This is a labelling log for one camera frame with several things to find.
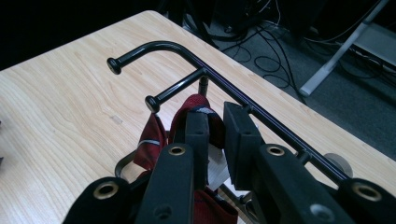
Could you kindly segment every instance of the black equipment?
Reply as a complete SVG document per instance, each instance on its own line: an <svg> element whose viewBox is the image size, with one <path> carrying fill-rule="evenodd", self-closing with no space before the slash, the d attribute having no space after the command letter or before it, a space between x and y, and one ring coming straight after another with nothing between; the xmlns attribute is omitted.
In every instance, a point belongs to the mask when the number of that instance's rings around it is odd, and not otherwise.
<svg viewBox="0 0 396 224"><path fill-rule="evenodd" d="M113 73L120 74L123 66L155 50L179 54L196 71L157 96L148 96L146 104L152 113L198 79L200 94L206 95L211 80L239 104L224 103L224 152L235 188L251 192L250 211L254 210L260 223L396 223L394 196L372 182L348 177L179 44L150 42L107 63ZM249 115L298 154L266 144ZM94 181L75 201L64 223L191 223L193 192L207 178L205 160L197 160L197 154L207 156L208 131L205 116L189 113L186 122L184 142L163 148L150 174L133 183L118 177ZM320 184L304 167L309 161L339 188Z"/></svg>
<svg viewBox="0 0 396 224"><path fill-rule="evenodd" d="M204 26L204 23L210 25L210 22L212 21L212 11L215 3L215 1L210 0L161 0L160 4L157 6L157 10L160 13L167 11L169 20L179 26L183 26L184 14L190 14L195 26L197 27L198 36L212 47L218 49L219 47L215 42L213 42Z"/></svg>

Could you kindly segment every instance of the light wood tabletop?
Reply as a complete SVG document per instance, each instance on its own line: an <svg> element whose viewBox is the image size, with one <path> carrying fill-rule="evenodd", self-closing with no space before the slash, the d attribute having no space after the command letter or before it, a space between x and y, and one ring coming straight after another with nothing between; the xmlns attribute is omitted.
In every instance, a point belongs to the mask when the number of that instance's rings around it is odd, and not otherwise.
<svg viewBox="0 0 396 224"><path fill-rule="evenodd" d="M206 62L278 120L324 154L336 153L354 176L396 194L396 162L300 104L282 90L162 15L147 11L0 72L0 223L59 223L92 181L113 175L135 149L149 118L144 99L194 71L175 53L152 52L119 76L106 65L142 44L176 42ZM198 84L166 102L165 129ZM222 115L233 100L209 82L207 98ZM267 143L285 145L259 125ZM316 171L314 176L331 186ZM139 170L130 167L131 181Z"/></svg>

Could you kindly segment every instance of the black metal rod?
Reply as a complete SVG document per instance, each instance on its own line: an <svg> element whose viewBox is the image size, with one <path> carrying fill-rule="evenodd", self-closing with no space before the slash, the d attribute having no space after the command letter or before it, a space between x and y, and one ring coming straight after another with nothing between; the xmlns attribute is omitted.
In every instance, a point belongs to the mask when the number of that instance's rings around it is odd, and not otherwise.
<svg viewBox="0 0 396 224"><path fill-rule="evenodd" d="M306 165L307 162L311 160L312 155L305 152L301 151L297 153L296 158L301 162L301 164Z"/></svg>
<svg viewBox="0 0 396 224"><path fill-rule="evenodd" d="M296 149L298 152L307 152L312 155L311 162L316 166L323 174L329 177L335 184L339 184L342 180L349 179L349 177L339 170L334 164L324 158L320 153L309 146L303 139L297 134L292 132L288 127L282 124L269 112L263 109L260 105L250 99L247 95L241 92L231 82L224 78L221 74L211 68L209 65L204 63L200 58L190 52L183 46L169 41L154 41L144 44L130 52L122 55L118 59L109 58L107 64L111 71L118 75L121 72L121 68L128 63L135 61L143 55L156 50L167 50L172 51L180 55L187 62L193 65L195 68L204 68L206 76L212 80L217 86L223 91L230 95L237 103L242 106L249 106L250 113L266 125L275 134L281 137L291 147Z"/></svg>
<svg viewBox="0 0 396 224"><path fill-rule="evenodd" d="M204 68L198 68L188 76L182 78L179 82L176 84L172 85L165 91L162 91L160 94L157 96L147 96L146 97L146 105L148 109L152 113L158 113L160 111L160 107L163 103L168 101L170 98L178 94L179 92L183 91L187 87L189 87L192 83L194 83L196 80L199 78L202 79L202 76L205 75L205 69Z"/></svg>
<svg viewBox="0 0 396 224"><path fill-rule="evenodd" d="M199 79L199 88L198 88L198 93L201 95L206 96L207 94L207 86L209 85L209 79L207 77L201 77Z"/></svg>

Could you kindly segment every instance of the gray carpet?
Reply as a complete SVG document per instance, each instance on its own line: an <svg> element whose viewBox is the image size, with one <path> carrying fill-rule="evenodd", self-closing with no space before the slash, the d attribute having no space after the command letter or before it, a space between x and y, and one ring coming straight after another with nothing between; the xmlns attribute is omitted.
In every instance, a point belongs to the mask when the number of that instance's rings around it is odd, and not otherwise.
<svg viewBox="0 0 396 224"><path fill-rule="evenodd" d="M331 58L329 54L337 50L336 46L322 47L323 45L309 41L309 45L304 40L296 41L286 29L275 27L268 22L262 23L262 26L277 37L285 50L297 89ZM247 37L254 34L256 30L256 27L252 27ZM223 26L215 22L208 28L208 32L212 35L227 35L223 32ZM265 32L262 34L267 38L272 38ZM219 46L219 50L236 44L236 42L216 39L214 41ZM276 42L274 40L268 42L277 51L282 65L287 70L286 61ZM283 69L265 72L259 68L260 66L268 71L278 67L273 61L277 61L276 54L261 36L254 35L241 47L224 52L274 85L285 86L286 82L277 78L288 78ZM361 59L356 60L351 52L343 56L341 65L338 64L325 81L309 97L304 98L306 105L363 142L396 160L396 88L384 81L382 77L375 77L375 74L381 71L379 69L372 71L367 63ZM283 91L301 100L291 86L284 88Z"/></svg>

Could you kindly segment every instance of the red fabric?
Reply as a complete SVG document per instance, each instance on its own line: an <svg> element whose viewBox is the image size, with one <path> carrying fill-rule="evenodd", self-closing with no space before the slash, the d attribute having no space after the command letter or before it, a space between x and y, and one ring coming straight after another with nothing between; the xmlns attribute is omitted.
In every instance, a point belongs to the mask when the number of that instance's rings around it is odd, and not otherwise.
<svg viewBox="0 0 396 224"><path fill-rule="evenodd" d="M209 121L209 142L219 148L224 148L225 127L221 117L210 108L210 103L206 97L201 94L193 94L184 102L183 106L176 112L172 120L171 130L169 132L169 144L173 143L177 128L185 128L187 113L197 112L206 113Z"/></svg>
<svg viewBox="0 0 396 224"><path fill-rule="evenodd" d="M194 224L236 223L238 212L211 189L194 192Z"/></svg>
<svg viewBox="0 0 396 224"><path fill-rule="evenodd" d="M154 169L161 149L166 146L166 131L160 118L151 114L139 140L139 146L134 156L134 163L146 170Z"/></svg>
<svg viewBox="0 0 396 224"><path fill-rule="evenodd" d="M200 94L194 94L190 96L183 106L177 111L172 121L171 131L169 134L169 144L172 143L173 137L175 136L176 129L178 127L185 127L187 113L203 112L208 115L209 120L209 142L223 149L224 147L224 134L225 128L221 120L221 117L210 109L210 104L207 99ZM152 141L158 141L159 144L151 144ZM154 168L155 163L158 160L161 149L166 146L166 132L164 130L161 120L154 114L151 114L148 123L139 141L139 147L136 150L134 157L134 163L147 169L141 174L141 176L151 172ZM237 211L227 204L225 201L217 199L216 193L206 188L205 190L196 190L194 192L194 223L200 224L217 224L227 223L234 224L237 222L238 213Z"/></svg>

